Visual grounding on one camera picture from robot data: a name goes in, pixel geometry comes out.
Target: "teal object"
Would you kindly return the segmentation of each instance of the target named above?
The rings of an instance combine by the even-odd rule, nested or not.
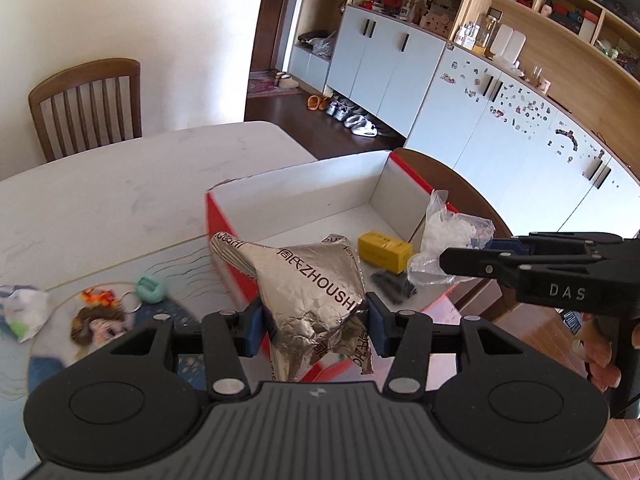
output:
[[[149,276],[142,276],[136,283],[135,289],[138,297],[145,303],[160,303],[166,298],[164,283]]]

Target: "brown door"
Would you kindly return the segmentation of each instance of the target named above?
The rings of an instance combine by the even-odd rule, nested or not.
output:
[[[268,70],[275,66],[282,31],[282,15],[287,0],[262,0],[255,27],[251,70]]]

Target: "plastic bag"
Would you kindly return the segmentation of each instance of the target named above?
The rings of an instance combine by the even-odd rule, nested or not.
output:
[[[18,342],[35,336],[52,312],[46,292],[32,286],[0,286],[0,322],[9,326]]]
[[[414,285],[460,283],[467,276],[451,276],[441,268],[439,258],[444,249],[464,247],[482,249],[494,236],[494,223],[486,218],[453,213],[446,207],[446,190],[433,191],[427,206],[420,252],[409,259],[407,274]]]
[[[316,56],[331,57],[334,54],[335,32],[332,32],[328,38],[315,38],[309,40],[313,45],[312,53]]]

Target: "crumpled foil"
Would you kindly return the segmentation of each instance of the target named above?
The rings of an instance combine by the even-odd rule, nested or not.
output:
[[[373,372],[363,308],[364,281],[349,240],[331,234],[319,244],[272,248],[216,233],[211,248],[257,280],[273,318],[271,363],[277,381],[295,381],[327,351]]]

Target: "white wall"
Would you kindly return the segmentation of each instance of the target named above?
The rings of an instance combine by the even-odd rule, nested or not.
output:
[[[48,76],[142,64],[143,135],[242,121],[260,0],[0,0],[0,180],[44,162],[27,104]]]

